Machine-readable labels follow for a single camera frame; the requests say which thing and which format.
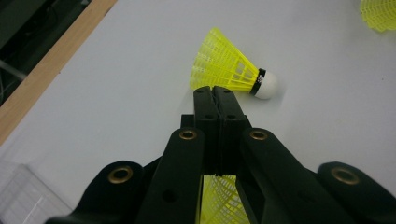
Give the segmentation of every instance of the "shuttlecock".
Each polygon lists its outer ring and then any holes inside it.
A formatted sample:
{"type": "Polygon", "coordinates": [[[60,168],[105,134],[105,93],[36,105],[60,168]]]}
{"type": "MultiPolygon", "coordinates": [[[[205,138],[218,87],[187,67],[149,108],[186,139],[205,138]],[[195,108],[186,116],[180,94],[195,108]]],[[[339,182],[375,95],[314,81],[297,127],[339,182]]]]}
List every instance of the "shuttlecock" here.
{"type": "Polygon", "coordinates": [[[379,32],[396,30],[396,0],[361,0],[361,16],[379,32]]]}
{"type": "Polygon", "coordinates": [[[218,28],[207,34],[191,70],[190,86],[221,86],[231,91],[248,91],[269,99],[277,89],[274,74],[256,68],[218,28]]]}

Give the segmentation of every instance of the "wooden edge strip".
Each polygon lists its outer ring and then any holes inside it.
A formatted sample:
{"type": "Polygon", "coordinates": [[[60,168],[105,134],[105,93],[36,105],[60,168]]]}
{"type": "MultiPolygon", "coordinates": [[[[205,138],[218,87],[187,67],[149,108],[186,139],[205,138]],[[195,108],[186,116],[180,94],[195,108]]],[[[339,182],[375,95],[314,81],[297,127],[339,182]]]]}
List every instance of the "wooden edge strip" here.
{"type": "Polygon", "coordinates": [[[117,0],[93,0],[0,107],[0,146],[117,0]]]}

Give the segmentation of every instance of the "transparent plastic container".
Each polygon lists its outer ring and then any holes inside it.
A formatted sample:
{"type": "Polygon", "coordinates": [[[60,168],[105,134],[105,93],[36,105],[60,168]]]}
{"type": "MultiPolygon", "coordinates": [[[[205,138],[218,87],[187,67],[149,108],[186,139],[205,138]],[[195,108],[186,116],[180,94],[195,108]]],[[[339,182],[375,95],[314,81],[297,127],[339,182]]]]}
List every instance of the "transparent plastic container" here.
{"type": "Polygon", "coordinates": [[[25,165],[0,161],[0,224],[43,224],[70,212],[25,165]]]}

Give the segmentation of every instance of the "plastic shuttlecock skirt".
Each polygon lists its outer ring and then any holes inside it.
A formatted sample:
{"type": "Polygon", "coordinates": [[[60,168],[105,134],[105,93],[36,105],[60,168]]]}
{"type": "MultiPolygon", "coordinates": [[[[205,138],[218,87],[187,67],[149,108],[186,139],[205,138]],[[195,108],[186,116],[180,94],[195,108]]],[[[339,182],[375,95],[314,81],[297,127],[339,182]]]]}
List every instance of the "plastic shuttlecock skirt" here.
{"type": "Polygon", "coordinates": [[[396,0],[361,0],[361,16],[379,32],[396,30],[396,0]]]}
{"type": "Polygon", "coordinates": [[[221,86],[232,91],[250,91],[257,69],[218,28],[207,34],[191,70],[190,86],[221,86]]]}
{"type": "Polygon", "coordinates": [[[249,223],[235,186],[235,176],[204,176],[202,224],[249,223]]]}

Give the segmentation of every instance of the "yellow mesh skirt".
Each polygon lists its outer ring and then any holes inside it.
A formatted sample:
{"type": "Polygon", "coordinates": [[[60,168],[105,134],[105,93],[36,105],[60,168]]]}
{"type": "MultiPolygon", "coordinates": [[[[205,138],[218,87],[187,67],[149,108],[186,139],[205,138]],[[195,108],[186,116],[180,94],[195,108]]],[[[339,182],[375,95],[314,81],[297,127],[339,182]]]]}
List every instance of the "yellow mesh skirt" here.
{"type": "Polygon", "coordinates": [[[234,175],[204,176],[201,223],[249,223],[235,186],[234,175]]]}

